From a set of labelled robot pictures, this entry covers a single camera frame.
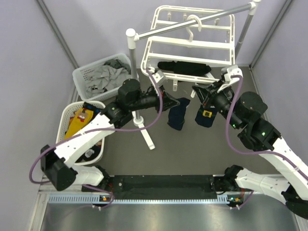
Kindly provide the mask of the navy santa sock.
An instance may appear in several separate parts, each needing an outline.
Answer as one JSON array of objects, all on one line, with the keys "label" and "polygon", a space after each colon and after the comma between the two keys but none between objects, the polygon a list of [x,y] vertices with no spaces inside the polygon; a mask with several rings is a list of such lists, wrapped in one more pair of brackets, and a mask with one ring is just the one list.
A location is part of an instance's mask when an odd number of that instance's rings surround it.
[{"label": "navy santa sock", "polygon": [[178,101],[180,104],[172,107],[169,110],[167,124],[171,128],[177,131],[181,131],[185,123],[186,109],[189,106],[191,100],[187,98],[179,98]]}]

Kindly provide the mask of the white clip sock hanger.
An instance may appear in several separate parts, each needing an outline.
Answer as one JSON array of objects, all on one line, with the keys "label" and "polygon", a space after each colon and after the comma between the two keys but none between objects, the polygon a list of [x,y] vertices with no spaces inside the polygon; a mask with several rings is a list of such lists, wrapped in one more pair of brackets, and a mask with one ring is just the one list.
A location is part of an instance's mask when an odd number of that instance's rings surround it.
[{"label": "white clip sock hanger", "polygon": [[151,30],[189,19],[196,24],[149,37],[141,60],[141,71],[145,72],[148,67],[157,68],[160,61],[182,61],[210,67],[234,65],[234,15],[201,21],[201,18],[218,12],[215,9],[159,6],[155,10]]}]

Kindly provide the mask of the navy yellow patch sock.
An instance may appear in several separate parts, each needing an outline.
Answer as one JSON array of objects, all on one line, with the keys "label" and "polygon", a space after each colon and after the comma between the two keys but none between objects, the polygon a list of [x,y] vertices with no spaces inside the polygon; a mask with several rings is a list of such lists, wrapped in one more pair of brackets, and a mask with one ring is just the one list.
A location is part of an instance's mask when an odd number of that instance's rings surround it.
[{"label": "navy yellow patch sock", "polygon": [[217,109],[213,106],[204,108],[201,105],[196,114],[195,122],[202,127],[210,128],[214,123],[217,112]]}]

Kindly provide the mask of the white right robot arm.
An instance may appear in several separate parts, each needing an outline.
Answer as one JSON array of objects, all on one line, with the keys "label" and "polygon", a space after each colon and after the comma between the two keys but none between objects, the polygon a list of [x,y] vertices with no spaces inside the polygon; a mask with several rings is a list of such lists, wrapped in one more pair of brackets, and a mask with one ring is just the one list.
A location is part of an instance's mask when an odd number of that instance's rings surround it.
[{"label": "white right robot arm", "polygon": [[308,217],[308,166],[289,147],[281,133],[262,118],[267,105],[255,92],[234,94],[230,87],[219,90],[222,83],[207,87],[193,86],[201,107],[214,107],[234,129],[241,129],[238,138],[251,154],[266,159],[283,178],[271,178],[233,165],[226,169],[225,186],[229,190],[249,189],[274,198],[294,214]]}]

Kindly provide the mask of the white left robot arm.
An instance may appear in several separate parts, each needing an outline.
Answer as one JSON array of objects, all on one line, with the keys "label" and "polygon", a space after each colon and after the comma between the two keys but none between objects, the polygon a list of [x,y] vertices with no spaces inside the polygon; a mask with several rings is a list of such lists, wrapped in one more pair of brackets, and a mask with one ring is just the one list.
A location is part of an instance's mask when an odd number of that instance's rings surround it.
[{"label": "white left robot arm", "polygon": [[99,191],[109,186],[108,175],[101,167],[77,166],[75,162],[96,143],[119,131],[133,119],[133,112],[154,108],[157,112],[179,105],[164,87],[151,86],[142,92],[138,80],[128,79],[118,89],[115,101],[104,107],[83,129],[66,141],[42,150],[41,169],[58,191],[71,185],[91,185]]}]

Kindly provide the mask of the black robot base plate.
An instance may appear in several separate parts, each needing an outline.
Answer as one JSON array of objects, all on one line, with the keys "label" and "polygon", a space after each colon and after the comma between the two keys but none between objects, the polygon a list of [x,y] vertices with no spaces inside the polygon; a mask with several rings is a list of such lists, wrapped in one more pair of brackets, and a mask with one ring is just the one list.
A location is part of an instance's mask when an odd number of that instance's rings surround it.
[{"label": "black robot base plate", "polygon": [[211,175],[115,175],[99,189],[116,199],[213,199]]}]

